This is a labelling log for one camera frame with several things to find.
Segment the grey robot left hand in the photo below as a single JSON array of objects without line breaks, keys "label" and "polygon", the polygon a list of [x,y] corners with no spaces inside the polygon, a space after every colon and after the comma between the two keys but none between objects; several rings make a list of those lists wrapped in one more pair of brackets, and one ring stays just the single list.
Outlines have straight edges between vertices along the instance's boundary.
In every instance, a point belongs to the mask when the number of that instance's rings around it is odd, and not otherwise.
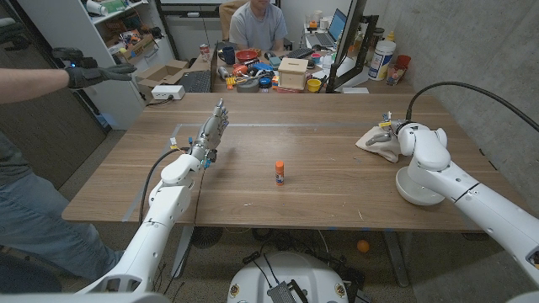
[{"label": "grey robot left hand", "polygon": [[224,130],[229,121],[227,109],[221,98],[213,109],[207,121],[199,128],[195,143],[189,149],[189,154],[200,160],[200,163],[208,167],[208,162],[216,161],[216,148],[221,142]]}]

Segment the gloved person right hand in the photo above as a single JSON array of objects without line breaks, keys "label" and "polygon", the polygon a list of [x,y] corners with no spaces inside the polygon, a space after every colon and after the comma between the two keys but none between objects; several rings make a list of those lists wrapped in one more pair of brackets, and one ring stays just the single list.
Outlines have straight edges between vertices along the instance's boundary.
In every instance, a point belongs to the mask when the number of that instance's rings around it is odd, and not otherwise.
[{"label": "gloved person right hand", "polygon": [[51,51],[54,58],[69,61],[66,68],[69,75],[68,87],[80,89],[93,86],[106,80],[130,81],[136,67],[130,63],[122,63],[107,68],[99,67],[92,57],[72,47],[58,47]]}]

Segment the gloved person left hand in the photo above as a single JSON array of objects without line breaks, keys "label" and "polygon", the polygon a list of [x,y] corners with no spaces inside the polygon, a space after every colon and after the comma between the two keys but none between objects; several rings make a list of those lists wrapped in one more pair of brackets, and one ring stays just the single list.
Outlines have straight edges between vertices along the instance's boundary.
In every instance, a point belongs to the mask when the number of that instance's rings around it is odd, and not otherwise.
[{"label": "gloved person left hand", "polygon": [[6,51],[21,51],[29,47],[30,42],[24,37],[25,28],[11,18],[1,19],[1,44],[12,43]]}]

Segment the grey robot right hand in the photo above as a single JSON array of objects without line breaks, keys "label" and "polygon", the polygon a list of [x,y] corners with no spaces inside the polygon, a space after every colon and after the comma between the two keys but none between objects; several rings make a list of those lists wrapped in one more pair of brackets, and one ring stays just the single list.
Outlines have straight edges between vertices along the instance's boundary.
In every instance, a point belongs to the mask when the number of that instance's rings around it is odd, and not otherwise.
[{"label": "grey robot right hand", "polygon": [[376,143],[398,142],[398,131],[407,123],[409,123],[409,120],[388,120],[381,122],[378,126],[382,129],[382,132],[369,137],[366,145],[372,146]]}]

